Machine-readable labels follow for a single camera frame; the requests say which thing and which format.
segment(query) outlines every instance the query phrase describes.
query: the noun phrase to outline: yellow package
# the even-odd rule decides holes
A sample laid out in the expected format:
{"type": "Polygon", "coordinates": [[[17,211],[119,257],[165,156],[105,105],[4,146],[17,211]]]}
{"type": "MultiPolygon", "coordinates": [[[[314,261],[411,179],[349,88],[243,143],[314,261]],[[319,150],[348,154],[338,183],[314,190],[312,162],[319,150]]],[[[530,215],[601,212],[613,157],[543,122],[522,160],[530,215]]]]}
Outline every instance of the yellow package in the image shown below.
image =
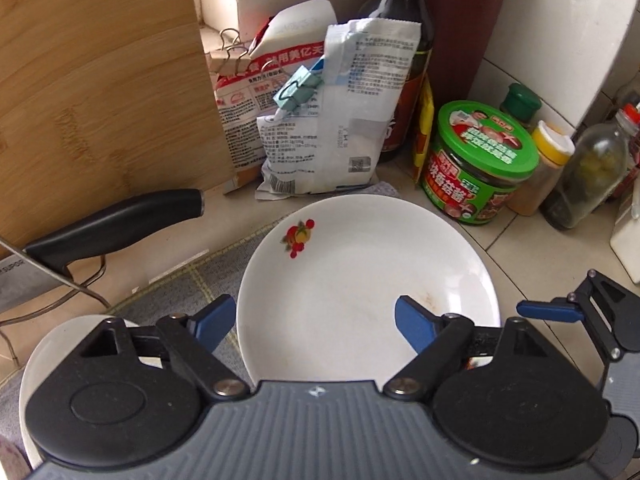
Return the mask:
{"type": "Polygon", "coordinates": [[[433,93],[431,92],[431,85],[429,84],[429,77],[427,75],[424,76],[417,113],[420,115],[415,125],[415,140],[414,148],[412,149],[412,160],[414,162],[412,177],[416,184],[420,180],[422,167],[427,158],[427,149],[429,147],[429,139],[431,138],[431,126],[433,125],[433,116],[435,114],[433,93]]]}

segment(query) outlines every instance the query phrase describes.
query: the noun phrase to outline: plate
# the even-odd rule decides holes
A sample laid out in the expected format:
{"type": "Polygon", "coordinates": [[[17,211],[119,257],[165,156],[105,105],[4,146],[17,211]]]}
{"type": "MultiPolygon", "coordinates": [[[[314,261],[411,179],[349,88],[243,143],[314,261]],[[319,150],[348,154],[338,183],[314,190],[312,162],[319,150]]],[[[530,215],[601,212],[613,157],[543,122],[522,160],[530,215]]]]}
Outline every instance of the plate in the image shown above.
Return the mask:
{"type": "MultiPolygon", "coordinates": [[[[91,314],[90,316],[80,316],[65,321],[44,336],[27,361],[24,374],[22,375],[22,383],[20,384],[18,414],[20,417],[20,433],[22,434],[24,450],[27,452],[27,458],[32,468],[36,469],[36,467],[42,463],[42,458],[24,423],[24,410],[27,402],[38,386],[42,384],[42,381],[49,377],[49,374],[71,353],[76,345],[78,345],[98,323],[109,317],[113,316],[91,314]]],[[[125,320],[125,324],[127,326],[137,326],[128,320],[125,320]]],[[[161,366],[160,359],[141,358],[140,360],[151,366],[161,366]]]]}
{"type": "Polygon", "coordinates": [[[302,208],[264,237],[242,277],[238,339],[251,379],[381,388],[415,357],[394,321],[403,294],[500,326],[482,260],[434,213],[375,195],[302,208]]]}

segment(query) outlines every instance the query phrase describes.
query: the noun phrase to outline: soy sauce bottle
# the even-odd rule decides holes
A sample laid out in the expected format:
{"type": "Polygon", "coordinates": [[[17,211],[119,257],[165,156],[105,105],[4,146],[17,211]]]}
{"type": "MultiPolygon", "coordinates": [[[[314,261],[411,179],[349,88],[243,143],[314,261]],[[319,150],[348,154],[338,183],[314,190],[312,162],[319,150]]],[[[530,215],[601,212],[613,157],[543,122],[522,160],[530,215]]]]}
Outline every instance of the soy sauce bottle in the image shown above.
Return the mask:
{"type": "Polygon", "coordinates": [[[406,139],[415,104],[418,101],[424,73],[431,56],[433,46],[433,20],[425,0],[369,0],[358,14],[360,18],[389,18],[405,22],[417,22],[422,26],[418,51],[402,88],[396,111],[389,124],[380,162],[386,162],[396,156],[406,139]]]}

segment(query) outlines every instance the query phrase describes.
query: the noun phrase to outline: qr code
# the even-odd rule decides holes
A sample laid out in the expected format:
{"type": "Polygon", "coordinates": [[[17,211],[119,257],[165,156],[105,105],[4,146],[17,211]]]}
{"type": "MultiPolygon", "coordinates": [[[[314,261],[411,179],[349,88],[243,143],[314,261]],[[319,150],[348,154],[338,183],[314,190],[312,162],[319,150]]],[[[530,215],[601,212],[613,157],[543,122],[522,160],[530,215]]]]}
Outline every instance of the qr code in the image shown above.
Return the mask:
{"type": "Polygon", "coordinates": [[[293,195],[296,193],[295,180],[280,180],[277,176],[271,175],[269,178],[269,184],[271,189],[276,193],[283,193],[287,195],[293,195]]]}
{"type": "Polygon", "coordinates": [[[370,156],[352,156],[349,158],[349,173],[367,173],[370,170],[370,156]]]}

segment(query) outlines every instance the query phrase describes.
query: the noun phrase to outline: glass bottle with red cap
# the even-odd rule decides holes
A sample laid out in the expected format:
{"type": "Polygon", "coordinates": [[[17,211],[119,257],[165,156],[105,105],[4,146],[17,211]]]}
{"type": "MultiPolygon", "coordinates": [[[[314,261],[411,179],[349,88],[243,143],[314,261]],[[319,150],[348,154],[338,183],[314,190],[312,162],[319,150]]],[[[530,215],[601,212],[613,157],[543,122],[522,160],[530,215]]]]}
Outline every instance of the glass bottle with red cap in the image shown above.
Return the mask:
{"type": "Polygon", "coordinates": [[[580,136],[554,190],[540,206],[553,227],[571,229],[606,199],[626,174],[629,140],[638,134],[640,113],[627,104],[609,123],[580,136]]]}
{"type": "Polygon", "coordinates": [[[406,139],[415,104],[418,101],[422,80],[429,63],[433,46],[434,27],[425,0],[369,0],[360,12],[360,18],[389,18],[406,22],[417,22],[422,27],[418,51],[411,70],[402,88],[398,105],[389,124],[380,162],[391,160],[406,139]]]}

